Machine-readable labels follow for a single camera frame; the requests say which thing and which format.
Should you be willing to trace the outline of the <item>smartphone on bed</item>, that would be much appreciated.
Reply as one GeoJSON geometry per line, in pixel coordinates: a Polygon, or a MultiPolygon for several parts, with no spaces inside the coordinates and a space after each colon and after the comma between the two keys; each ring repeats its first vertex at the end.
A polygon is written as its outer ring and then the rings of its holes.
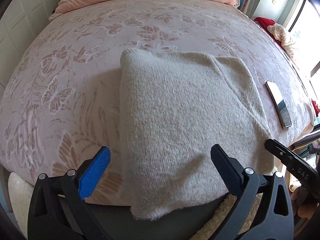
{"type": "Polygon", "coordinates": [[[282,128],[286,129],[291,127],[292,121],[290,118],[290,114],[277,84],[271,81],[266,81],[265,85],[273,100],[282,128]]]}

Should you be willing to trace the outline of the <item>cream garment by window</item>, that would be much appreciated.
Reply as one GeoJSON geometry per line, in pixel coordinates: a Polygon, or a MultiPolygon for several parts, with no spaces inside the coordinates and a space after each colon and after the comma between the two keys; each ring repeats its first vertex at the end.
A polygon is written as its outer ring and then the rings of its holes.
{"type": "Polygon", "coordinates": [[[294,36],[286,30],[282,25],[275,23],[267,27],[268,31],[274,36],[276,41],[280,42],[281,48],[285,50],[287,55],[295,60],[297,55],[297,42],[294,36]]]}

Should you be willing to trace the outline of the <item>pink butterfly bedspread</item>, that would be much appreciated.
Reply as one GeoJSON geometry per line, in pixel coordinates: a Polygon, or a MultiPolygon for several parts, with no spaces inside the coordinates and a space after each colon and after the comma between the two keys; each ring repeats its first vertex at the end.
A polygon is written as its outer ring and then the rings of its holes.
{"type": "Polygon", "coordinates": [[[231,5],[206,0],[117,0],[55,18],[29,46],[1,101],[1,164],[33,184],[60,176],[107,146],[112,159],[90,203],[125,205],[120,193],[120,56],[202,51],[241,58],[274,136],[291,145],[313,128],[298,71],[257,24],[231,5]],[[265,85],[277,84],[292,126],[282,128],[265,85]]]}

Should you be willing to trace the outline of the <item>red cloth by window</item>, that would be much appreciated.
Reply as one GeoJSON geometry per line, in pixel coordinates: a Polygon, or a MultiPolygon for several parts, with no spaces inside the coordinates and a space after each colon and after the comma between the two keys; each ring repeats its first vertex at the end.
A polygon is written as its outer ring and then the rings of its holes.
{"type": "Polygon", "coordinates": [[[278,40],[276,40],[275,37],[274,37],[274,35],[273,35],[271,32],[268,31],[268,27],[269,27],[269,26],[273,26],[273,25],[276,24],[276,22],[275,22],[274,20],[268,19],[268,18],[263,18],[263,17],[256,17],[256,18],[254,19],[254,22],[257,23],[258,25],[260,25],[260,26],[264,29],[264,31],[266,31],[266,32],[268,33],[268,35],[270,35],[270,36],[273,38],[273,40],[274,40],[279,46],[281,46],[281,42],[278,41],[278,40]]]}

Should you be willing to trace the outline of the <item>cream sweater with black hearts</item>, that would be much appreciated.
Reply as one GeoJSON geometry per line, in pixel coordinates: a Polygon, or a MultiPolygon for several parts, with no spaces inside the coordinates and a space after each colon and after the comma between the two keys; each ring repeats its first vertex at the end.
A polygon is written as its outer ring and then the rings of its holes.
{"type": "Polygon", "coordinates": [[[271,131],[242,59],[128,49],[120,65],[123,197],[136,218],[158,219],[226,194],[213,145],[243,167],[273,170],[264,148],[271,131]]]}

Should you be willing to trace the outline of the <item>white wardrobe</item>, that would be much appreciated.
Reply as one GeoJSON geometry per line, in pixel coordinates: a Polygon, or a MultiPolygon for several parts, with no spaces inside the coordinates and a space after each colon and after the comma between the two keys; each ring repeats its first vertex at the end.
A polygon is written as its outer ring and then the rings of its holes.
{"type": "Polygon", "coordinates": [[[1,17],[1,86],[6,87],[21,57],[49,24],[60,0],[12,0],[1,17]]]}

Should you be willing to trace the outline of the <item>cream fluffy rug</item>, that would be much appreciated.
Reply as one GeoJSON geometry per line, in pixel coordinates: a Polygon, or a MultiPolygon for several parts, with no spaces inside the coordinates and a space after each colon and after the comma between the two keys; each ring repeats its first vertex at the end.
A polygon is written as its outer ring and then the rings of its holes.
{"type": "Polygon", "coordinates": [[[28,238],[28,213],[34,186],[11,172],[8,180],[8,191],[11,207],[20,231],[28,238]]]}

